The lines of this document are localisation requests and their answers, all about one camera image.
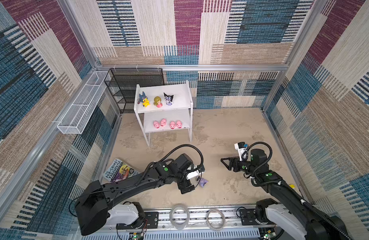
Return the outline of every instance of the white wire mesh basket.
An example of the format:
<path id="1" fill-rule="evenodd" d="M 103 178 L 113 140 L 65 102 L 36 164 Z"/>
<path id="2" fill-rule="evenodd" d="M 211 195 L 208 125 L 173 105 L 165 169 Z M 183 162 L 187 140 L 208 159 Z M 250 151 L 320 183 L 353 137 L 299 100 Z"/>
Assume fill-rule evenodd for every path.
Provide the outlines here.
<path id="1" fill-rule="evenodd" d="M 82 134 L 106 89 L 105 79 L 106 81 L 110 80 L 110 76 L 106 71 L 95 71 L 91 75 L 58 123 L 58 129 L 63 134 Z"/>

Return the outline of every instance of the doll figurine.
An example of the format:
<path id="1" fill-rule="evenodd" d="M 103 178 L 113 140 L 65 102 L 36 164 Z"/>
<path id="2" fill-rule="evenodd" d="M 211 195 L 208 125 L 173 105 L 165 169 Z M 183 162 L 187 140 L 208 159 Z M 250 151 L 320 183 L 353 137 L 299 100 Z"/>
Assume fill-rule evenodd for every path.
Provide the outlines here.
<path id="1" fill-rule="evenodd" d="M 154 121 L 154 123 L 153 123 L 153 124 L 154 124 L 154 127 L 155 127 L 155 128 L 159 128 L 159 122 L 158 122 L 158 121 Z"/>
<path id="2" fill-rule="evenodd" d="M 157 108 L 160 108 L 160 107 L 162 107 L 163 106 L 163 104 L 162 104 L 162 99 L 159 97 L 159 96 L 156 96 L 155 98 L 154 98 L 154 105 L 157 107 Z"/>
<path id="3" fill-rule="evenodd" d="M 172 99 L 174 98 L 174 95 L 167 95 L 166 93 L 164 94 L 164 99 L 166 100 L 166 104 L 167 105 L 172 105 Z"/>

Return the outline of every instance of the patterned fabric wall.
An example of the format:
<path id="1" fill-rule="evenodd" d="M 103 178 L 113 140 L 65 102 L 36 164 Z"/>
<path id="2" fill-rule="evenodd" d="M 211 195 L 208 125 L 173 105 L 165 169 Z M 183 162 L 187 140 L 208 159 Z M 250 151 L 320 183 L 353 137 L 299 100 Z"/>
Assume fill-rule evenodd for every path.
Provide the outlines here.
<path id="1" fill-rule="evenodd" d="M 1 221 L 0 240 L 67 239 L 74 218 L 68 206 L 94 181 L 115 120 L 103 94 L 81 135 L 57 135 Z"/>
<path id="2" fill-rule="evenodd" d="M 98 61 L 282 64 L 313 0 L 71 0 Z"/>
<path id="3" fill-rule="evenodd" d="M 0 1 L 0 192 L 90 68 L 56 0 Z"/>
<path id="4" fill-rule="evenodd" d="M 278 72 L 163 72 L 165 84 L 189 81 L 194 108 L 261 107 Z"/>
<path id="5" fill-rule="evenodd" d="M 267 115 L 302 188 L 369 239 L 369 0 L 329 0 Z"/>

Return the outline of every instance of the shelf leg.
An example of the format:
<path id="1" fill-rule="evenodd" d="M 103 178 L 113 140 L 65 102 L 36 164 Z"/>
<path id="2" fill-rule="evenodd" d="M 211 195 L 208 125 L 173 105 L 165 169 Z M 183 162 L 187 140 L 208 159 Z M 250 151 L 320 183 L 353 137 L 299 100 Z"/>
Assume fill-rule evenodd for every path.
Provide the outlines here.
<path id="1" fill-rule="evenodd" d="M 193 140 L 193 103 L 191 103 L 191 109 L 190 109 L 190 130 L 188 132 L 190 135 L 190 142 Z"/>
<path id="2" fill-rule="evenodd" d="M 138 112 L 135 109 L 134 109 L 134 112 L 135 112 L 136 118 L 138 119 L 140 129 L 143 132 L 143 137 L 146 140 L 147 146 L 149 147 L 150 146 L 150 142 L 147 140 L 147 136 L 146 136 L 146 133 L 144 132 L 144 128 L 143 128 L 142 122 L 140 121 L 139 114 L 138 114 Z"/>

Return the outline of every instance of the pikachu figurine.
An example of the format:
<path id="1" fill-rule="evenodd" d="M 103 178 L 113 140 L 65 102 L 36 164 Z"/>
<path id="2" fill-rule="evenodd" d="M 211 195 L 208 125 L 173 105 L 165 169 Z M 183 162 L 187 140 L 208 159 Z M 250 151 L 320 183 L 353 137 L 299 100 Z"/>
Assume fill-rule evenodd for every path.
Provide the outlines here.
<path id="1" fill-rule="evenodd" d="M 143 107 L 147 107 L 148 105 L 150 105 L 150 101 L 147 99 L 147 96 L 144 92 L 142 92 L 142 95 L 139 94 L 138 104 L 140 102 L 142 102 Z"/>
<path id="2" fill-rule="evenodd" d="M 148 105 L 150 105 L 150 101 L 147 98 L 143 99 L 143 107 L 147 107 Z"/>

